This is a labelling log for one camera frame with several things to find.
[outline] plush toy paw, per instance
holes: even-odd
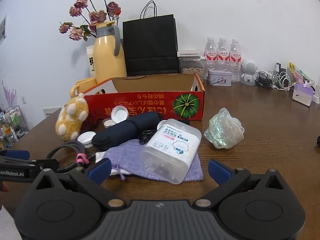
[[[80,93],[61,108],[56,122],[57,135],[65,141],[76,140],[79,136],[81,125],[88,117],[88,114],[87,101],[84,99],[84,94]]]

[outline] dried rose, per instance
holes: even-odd
[[[115,12],[120,9],[119,5],[116,2],[110,2],[107,5],[108,13],[110,17],[115,16]]]
[[[83,37],[83,30],[73,27],[70,32],[69,38],[74,41],[79,41],[81,40],[81,37]]]
[[[90,25],[89,25],[89,28],[90,28],[90,30],[91,30],[92,32],[96,32],[96,31],[97,31],[97,26],[94,25],[94,24],[90,24]]]
[[[69,25],[63,24],[63,25],[61,25],[59,27],[59,32],[60,33],[66,33],[68,30],[70,30],[70,26]]]
[[[88,1],[87,0],[77,0],[76,3],[74,4],[74,7],[76,8],[86,8],[88,6]]]
[[[121,13],[121,8],[119,8],[118,10],[115,11],[115,16],[119,16]]]
[[[107,19],[107,14],[101,10],[99,12],[89,13],[90,22],[94,23],[103,23]]]
[[[71,6],[70,10],[69,10],[70,16],[72,17],[77,17],[80,16],[82,13],[82,10],[79,8],[76,8],[74,6]]]

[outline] human hand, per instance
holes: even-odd
[[[9,187],[7,186],[7,184],[3,183],[2,186],[0,186],[0,191],[8,192]],[[0,198],[0,210],[1,210],[1,208],[2,208],[2,202],[1,202],[1,198]]]

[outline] yellow thermos jug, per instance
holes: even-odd
[[[112,77],[127,76],[120,31],[114,23],[111,21],[97,25],[97,38],[93,47],[97,83]]]

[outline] grey jug handle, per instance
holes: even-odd
[[[112,29],[115,31],[115,40],[116,40],[116,45],[115,45],[115,50],[113,52],[113,54],[115,56],[118,56],[119,55],[119,52],[120,52],[120,30],[119,30],[119,27],[118,26],[111,26],[109,27],[109,31],[111,32]]]

